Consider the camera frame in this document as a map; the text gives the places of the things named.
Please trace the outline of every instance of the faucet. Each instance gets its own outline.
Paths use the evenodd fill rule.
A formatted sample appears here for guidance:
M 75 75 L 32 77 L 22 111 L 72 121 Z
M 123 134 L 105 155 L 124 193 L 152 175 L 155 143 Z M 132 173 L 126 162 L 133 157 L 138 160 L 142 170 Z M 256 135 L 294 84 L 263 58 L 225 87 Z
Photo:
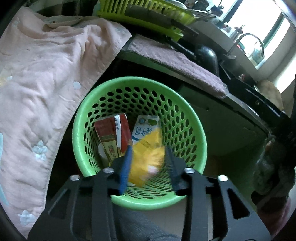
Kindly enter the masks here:
M 235 41 L 235 43 L 233 44 L 233 46 L 230 48 L 230 50 L 227 52 L 227 54 L 224 54 L 223 56 L 225 57 L 225 59 L 229 58 L 229 59 L 235 59 L 235 56 L 233 55 L 230 55 L 230 52 L 238 45 L 238 43 L 241 41 L 241 39 L 247 35 L 251 35 L 253 37 L 255 37 L 256 39 L 258 39 L 258 41 L 260 42 L 261 44 L 261 56 L 263 57 L 264 56 L 264 45 L 262 43 L 262 41 L 256 36 L 256 35 L 253 35 L 253 34 L 242 34 L 238 39 L 237 41 Z

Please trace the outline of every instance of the pink blanket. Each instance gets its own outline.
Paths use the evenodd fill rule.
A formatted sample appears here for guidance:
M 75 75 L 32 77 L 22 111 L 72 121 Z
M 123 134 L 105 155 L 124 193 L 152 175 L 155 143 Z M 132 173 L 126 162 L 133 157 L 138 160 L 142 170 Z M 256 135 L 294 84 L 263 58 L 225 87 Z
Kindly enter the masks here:
M 27 237 L 80 102 L 131 37 L 105 19 L 51 29 L 21 8 L 0 39 L 0 202 Z

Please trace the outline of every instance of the dish rack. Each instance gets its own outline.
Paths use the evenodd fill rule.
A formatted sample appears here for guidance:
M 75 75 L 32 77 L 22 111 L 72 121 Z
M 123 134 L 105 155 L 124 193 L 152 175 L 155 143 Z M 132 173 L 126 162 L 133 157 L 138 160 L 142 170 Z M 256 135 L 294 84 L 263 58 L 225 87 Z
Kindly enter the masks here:
M 101 18 L 139 25 L 167 35 L 175 41 L 183 37 L 182 31 L 179 28 L 174 26 L 165 28 L 161 25 L 126 16 L 125 13 L 128 5 L 136 5 L 166 15 L 186 26 L 195 21 L 195 16 L 193 14 L 163 0 L 101 0 L 100 4 L 101 9 L 97 14 Z

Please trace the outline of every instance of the green plastic basket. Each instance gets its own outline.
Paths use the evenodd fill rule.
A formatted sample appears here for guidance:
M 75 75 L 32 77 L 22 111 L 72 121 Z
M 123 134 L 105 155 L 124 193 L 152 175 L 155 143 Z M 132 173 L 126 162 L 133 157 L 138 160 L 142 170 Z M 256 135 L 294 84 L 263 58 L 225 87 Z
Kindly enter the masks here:
M 183 37 L 180 29 L 173 26 L 171 28 L 165 28 L 154 23 L 126 16 L 125 11 L 127 6 L 129 4 L 140 6 L 157 13 L 164 14 L 184 25 L 189 25 L 195 21 L 195 17 L 191 13 L 163 0 L 101 0 L 100 4 L 101 9 L 97 12 L 97 14 L 101 18 L 139 25 L 167 35 L 175 41 L 178 41 Z
M 188 167 L 203 173 L 207 159 L 206 138 L 191 106 L 178 93 L 154 80 L 121 77 L 92 90 L 77 111 L 72 132 L 73 149 L 85 177 L 100 171 L 99 138 L 94 122 L 115 113 L 126 113 L 131 131 L 139 114 L 158 115 L 163 144 L 170 145 Z M 112 201 L 135 210 L 152 210 L 170 206 L 183 198 L 172 191 L 164 167 L 143 187 L 129 187 L 123 195 L 112 196 Z

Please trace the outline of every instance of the gray pants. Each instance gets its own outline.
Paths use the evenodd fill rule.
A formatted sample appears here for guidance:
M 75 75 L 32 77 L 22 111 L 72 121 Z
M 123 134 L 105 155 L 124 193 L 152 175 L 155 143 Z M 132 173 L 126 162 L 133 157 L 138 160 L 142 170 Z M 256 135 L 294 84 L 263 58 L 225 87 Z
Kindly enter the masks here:
M 166 233 L 137 211 L 113 205 L 114 220 L 119 241 L 180 241 L 173 234 Z

